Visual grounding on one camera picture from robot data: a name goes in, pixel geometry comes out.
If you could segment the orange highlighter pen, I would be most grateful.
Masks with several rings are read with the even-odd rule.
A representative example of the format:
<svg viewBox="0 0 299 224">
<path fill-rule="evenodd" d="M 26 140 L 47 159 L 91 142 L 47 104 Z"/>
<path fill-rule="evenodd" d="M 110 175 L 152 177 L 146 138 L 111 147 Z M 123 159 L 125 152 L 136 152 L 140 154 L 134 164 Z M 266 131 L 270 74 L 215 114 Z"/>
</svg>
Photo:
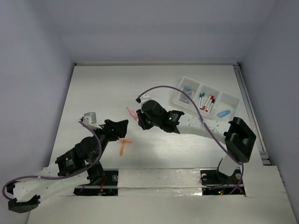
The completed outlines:
<svg viewBox="0 0 299 224">
<path fill-rule="evenodd" d="M 127 140 L 127 139 L 119 139 L 118 140 L 121 143 L 121 149 L 120 149 L 120 156 L 123 156 L 124 148 L 125 145 L 128 143 L 132 143 L 132 140 Z"/>
</svg>

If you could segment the pink highlighter pen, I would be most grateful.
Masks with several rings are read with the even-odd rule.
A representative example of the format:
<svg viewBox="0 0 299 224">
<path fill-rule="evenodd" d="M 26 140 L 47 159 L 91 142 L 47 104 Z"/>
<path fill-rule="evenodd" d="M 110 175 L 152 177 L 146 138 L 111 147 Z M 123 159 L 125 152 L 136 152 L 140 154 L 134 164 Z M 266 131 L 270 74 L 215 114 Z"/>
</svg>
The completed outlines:
<svg viewBox="0 0 299 224">
<path fill-rule="evenodd" d="M 129 112 L 130 116 L 136 121 L 138 122 L 138 116 L 137 113 L 135 111 L 132 111 L 131 109 L 129 109 L 128 107 L 126 108 L 127 111 Z"/>
</svg>

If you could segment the paper clip jar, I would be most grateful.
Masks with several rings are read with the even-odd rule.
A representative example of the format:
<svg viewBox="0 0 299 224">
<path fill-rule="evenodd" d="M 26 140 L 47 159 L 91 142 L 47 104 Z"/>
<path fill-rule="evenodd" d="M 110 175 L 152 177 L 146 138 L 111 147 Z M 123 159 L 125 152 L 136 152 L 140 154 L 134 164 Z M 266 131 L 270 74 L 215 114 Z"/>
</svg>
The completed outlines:
<svg viewBox="0 0 299 224">
<path fill-rule="evenodd" d="M 193 89 L 188 85 L 183 87 L 183 92 L 185 92 L 185 93 L 191 94 L 192 91 L 193 91 Z"/>
<path fill-rule="evenodd" d="M 186 103 L 186 104 L 189 104 L 190 103 L 190 98 L 191 98 L 191 94 L 187 93 L 186 95 L 181 93 L 180 95 L 180 101 L 183 102 L 183 103 Z"/>
</svg>

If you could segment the red whiteboard marker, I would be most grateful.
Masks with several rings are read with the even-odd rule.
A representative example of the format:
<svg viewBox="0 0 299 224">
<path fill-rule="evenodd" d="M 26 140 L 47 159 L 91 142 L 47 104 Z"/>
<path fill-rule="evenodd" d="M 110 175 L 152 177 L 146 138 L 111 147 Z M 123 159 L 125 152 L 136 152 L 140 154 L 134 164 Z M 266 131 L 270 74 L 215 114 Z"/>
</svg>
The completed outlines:
<svg viewBox="0 0 299 224">
<path fill-rule="evenodd" d="M 205 102 L 205 104 L 203 105 L 203 108 L 202 108 L 203 111 L 206 111 L 207 107 L 209 106 L 210 101 L 212 101 L 211 98 L 212 98 L 212 96 L 209 95 L 209 97 L 206 99 L 206 102 Z"/>
<path fill-rule="evenodd" d="M 213 98 L 214 98 L 214 97 L 213 97 L 212 95 L 210 95 L 210 96 L 207 98 L 207 100 L 206 100 L 204 106 L 202 107 L 202 110 L 206 111 L 206 110 L 208 109 L 208 107 L 209 107 L 209 105 L 211 104 Z"/>
</svg>

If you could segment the green whiteboard marker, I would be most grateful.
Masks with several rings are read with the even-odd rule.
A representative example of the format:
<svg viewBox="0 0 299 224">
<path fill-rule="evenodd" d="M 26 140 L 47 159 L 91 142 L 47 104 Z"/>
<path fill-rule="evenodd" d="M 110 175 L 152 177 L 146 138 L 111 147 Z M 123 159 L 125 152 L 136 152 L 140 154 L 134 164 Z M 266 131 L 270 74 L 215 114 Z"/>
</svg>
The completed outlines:
<svg viewBox="0 0 299 224">
<path fill-rule="evenodd" d="M 203 108 L 204 96 L 205 96 L 205 93 L 200 94 L 200 99 L 199 99 L 199 109 L 202 109 L 202 108 Z"/>
</svg>

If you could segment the black whiteboard marker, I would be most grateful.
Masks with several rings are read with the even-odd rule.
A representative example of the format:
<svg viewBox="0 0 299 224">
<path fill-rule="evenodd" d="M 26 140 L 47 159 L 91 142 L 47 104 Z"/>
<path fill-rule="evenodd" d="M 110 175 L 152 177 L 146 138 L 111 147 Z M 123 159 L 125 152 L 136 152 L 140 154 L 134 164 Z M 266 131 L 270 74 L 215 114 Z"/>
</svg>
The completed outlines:
<svg viewBox="0 0 299 224">
<path fill-rule="evenodd" d="M 211 103 L 209 104 L 209 106 L 208 106 L 207 109 L 206 109 L 206 112 L 210 112 L 210 111 L 211 111 L 211 109 L 212 109 L 212 107 L 213 107 L 213 105 L 214 105 L 214 101 L 215 101 L 215 99 L 213 99 L 213 100 L 211 101 Z"/>
</svg>

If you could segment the blue highlighter pen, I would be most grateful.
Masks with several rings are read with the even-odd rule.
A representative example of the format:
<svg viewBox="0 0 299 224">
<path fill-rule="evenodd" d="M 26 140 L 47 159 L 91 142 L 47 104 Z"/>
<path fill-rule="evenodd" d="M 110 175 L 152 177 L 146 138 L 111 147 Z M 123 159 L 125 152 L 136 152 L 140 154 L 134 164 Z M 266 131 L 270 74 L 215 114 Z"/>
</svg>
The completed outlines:
<svg viewBox="0 0 299 224">
<path fill-rule="evenodd" d="M 217 117 L 219 117 L 219 118 L 223 118 L 223 117 L 229 115 L 230 113 L 231 113 L 230 110 L 224 110 L 224 111 L 222 111 L 222 112 L 217 113 Z"/>
</svg>

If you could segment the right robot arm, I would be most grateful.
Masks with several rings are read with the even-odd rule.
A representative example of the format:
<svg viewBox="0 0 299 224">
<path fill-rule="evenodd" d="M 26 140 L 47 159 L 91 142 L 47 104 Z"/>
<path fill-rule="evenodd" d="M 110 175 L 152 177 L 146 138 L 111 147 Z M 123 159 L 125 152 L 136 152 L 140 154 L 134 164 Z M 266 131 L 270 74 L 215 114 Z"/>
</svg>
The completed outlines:
<svg viewBox="0 0 299 224">
<path fill-rule="evenodd" d="M 226 155 L 215 171 L 215 178 L 221 183 L 226 183 L 238 167 L 249 162 L 256 141 L 254 132 L 239 117 L 231 121 L 202 121 L 182 111 L 166 111 L 154 100 L 142 103 L 136 114 L 138 125 L 143 130 L 158 127 L 167 133 L 201 136 L 213 139 L 224 147 Z"/>
</svg>

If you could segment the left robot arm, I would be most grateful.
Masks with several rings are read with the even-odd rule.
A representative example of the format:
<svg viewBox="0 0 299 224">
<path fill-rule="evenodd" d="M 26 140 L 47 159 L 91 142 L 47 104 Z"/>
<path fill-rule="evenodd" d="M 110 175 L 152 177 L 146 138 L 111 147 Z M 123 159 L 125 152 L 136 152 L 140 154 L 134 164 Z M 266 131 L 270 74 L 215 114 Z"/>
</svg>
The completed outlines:
<svg viewBox="0 0 299 224">
<path fill-rule="evenodd" d="M 52 195 L 79 185 L 100 185 L 106 180 L 100 159 L 109 142 L 126 136 L 128 120 L 106 119 L 104 124 L 97 125 L 85 115 L 78 122 L 92 135 L 83 138 L 36 175 L 18 177 L 4 185 L 2 194 L 13 196 L 8 198 L 9 211 L 26 213 Z"/>
</svg>

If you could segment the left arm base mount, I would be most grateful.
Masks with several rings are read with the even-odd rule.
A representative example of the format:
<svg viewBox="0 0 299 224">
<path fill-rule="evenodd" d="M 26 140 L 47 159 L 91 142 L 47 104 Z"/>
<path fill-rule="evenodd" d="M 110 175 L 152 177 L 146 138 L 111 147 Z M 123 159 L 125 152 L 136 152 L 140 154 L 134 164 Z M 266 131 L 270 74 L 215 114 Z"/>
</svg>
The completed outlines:
<svg viewBox="0 0 299 224">
<path fill-rule="evenodd" d="M 118 196 L 118 169 L 103 169 L 100 163 L 88 171 L 92 177 L 90 183 L 77 186 L 74 189 L 76 196 Z"/>
</svg>

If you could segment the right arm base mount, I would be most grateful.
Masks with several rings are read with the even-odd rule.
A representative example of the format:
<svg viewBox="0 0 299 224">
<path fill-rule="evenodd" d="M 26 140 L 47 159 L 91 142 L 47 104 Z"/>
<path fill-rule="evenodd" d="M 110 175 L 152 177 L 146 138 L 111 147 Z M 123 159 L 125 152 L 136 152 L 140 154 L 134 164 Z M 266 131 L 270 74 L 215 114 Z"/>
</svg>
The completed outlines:
<svg viewBox="0 0 299 224">
<path fill-rule="evenodd" d="M 243 184 L 243 166 L 231 176 L 221 173 L 219 167 L 200 171 L 199 182 L 204 196 L 246 195 Z"/>
</svg>

